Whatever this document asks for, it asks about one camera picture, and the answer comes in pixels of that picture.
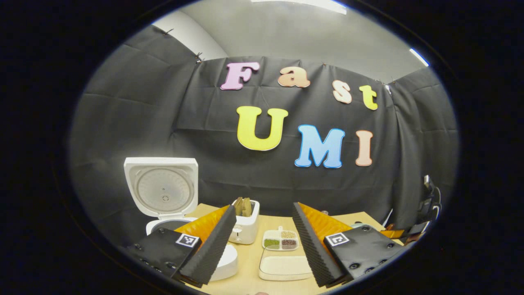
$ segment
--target wooden table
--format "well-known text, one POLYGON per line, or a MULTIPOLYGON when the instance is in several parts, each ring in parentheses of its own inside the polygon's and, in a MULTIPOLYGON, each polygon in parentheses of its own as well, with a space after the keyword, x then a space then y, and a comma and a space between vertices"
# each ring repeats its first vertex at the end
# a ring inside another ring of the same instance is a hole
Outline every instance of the wooden table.
MULTIPOLYGON (((186 217, 201 217, 217 209, 217 207, 199 204, 195 211, 187 214, 186 217)), ((337 215, 333 217, 348 225, 359 221, 369 224, 377 230, 384 230, 384 227, 380 223, 371 218, 371 216, 365 212, 337 215)), ((212 295, 255 295, 258 292, 265 292, 269 295, 313 295, 326 292, 326 287, 319 288, 316 285, 313 276, 298 281, 264 281, 259 278, 258 267, 264 250, 262 248, 262 236, 264 235, 264 232, 269 229, 278 229, 279 226, 282 226, 284 230, 293 230, 295 232, 297 232, 297 228, 291 217, 260 215, 258 218, 260 218, 258 233, 253 244, 241 245, 227 242, 228 244, 233 245, 238 253, 238 272, 236 275, 227 279, 212 281, 208 285, 203 285, 202 288, 196 288, 191 285, 188 286, 212 295)), ((280 253, 297 256, 305 255, 301 243, 299 243, 299 248, 295 251, 285 251, 280 253)))

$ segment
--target ceiling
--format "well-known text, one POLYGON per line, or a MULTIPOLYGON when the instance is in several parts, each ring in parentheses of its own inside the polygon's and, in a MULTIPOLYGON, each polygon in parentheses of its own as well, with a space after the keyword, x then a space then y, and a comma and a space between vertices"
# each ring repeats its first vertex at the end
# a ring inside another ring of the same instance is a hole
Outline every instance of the ceiling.
POLYGON ((352 9, 343 15, 307 4, 203 0, 181 10, 228 56, 324 62, 384 83, 424 67, 409 45, 352 9))

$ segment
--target gray fabric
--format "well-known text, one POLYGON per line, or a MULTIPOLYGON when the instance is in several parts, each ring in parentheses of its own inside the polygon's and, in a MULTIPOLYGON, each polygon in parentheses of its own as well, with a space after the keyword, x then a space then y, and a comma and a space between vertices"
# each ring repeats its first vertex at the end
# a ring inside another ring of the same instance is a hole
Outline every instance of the gray fabric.
POLYGON ((214 206, 250 197, 266 215, 290 216, 293 202, 330 215, 365 211, 379 222, 394 209, 392 222, 412 225, 422 177, 430 174, 449 195, 458 137, 452 109, 438 80, 422 69, 391 84, 317 61, 235 57, 195 63, 194 53, 150 26, 120 46, 101 65, 80 98, 69 138, 71 175, 80 202, 101 232, 118 245, 145 236, 154 217, 142 214, 125 181, 126 157, 194 157, 199 164, 199 203, 214 206), (229 62, 257 61, 241 90, 220 85, 229 62), (280 69, 300 66, 307 88, 278 84, 280 69), (332 95, 332 82, 345 81, 353 101, 332 95), (359 86, 377 92, 379 108, 363 104, 359 86), (237 139, 240 106, 262 109, 256 135, 265 138, 269 108, 289 112, 283 136, 273 150, 246 149, 237 139), (324 139, 339 128, 341 168, 296 167, 301 145, 298 126, 317 127, 324 139), (358 137, 373 132, 368 167, 355 165, 358 137))

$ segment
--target open rice cooker lid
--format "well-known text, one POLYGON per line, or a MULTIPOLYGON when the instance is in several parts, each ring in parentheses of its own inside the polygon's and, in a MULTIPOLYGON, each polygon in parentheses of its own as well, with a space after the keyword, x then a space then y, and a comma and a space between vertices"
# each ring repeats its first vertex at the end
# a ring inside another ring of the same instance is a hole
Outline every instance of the open rice cooker lid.
POLYGON ((128 157, 124 172, 138 209, 159 219, 181 218, 198 204, 198 164, 193 158, 128 157))

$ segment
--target letter m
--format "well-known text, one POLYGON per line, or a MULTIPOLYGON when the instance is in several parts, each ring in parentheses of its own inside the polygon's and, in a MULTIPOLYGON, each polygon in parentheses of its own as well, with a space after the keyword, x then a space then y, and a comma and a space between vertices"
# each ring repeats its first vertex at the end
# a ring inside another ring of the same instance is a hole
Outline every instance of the letter m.
POLYGON ((300 157, 295 161, 298 167, 311 166, 309 154, 313 155, 315 166, 320 166, 322 160, 326 168, 340 168, 340 151, 342 148, 342 138, 346 134, 340 129, 331 129, 327 134, 324 142, 320 139, 320 134, 313 125, 300 125, 298 131, 302 133, 302 146, 300 148, 300 157))

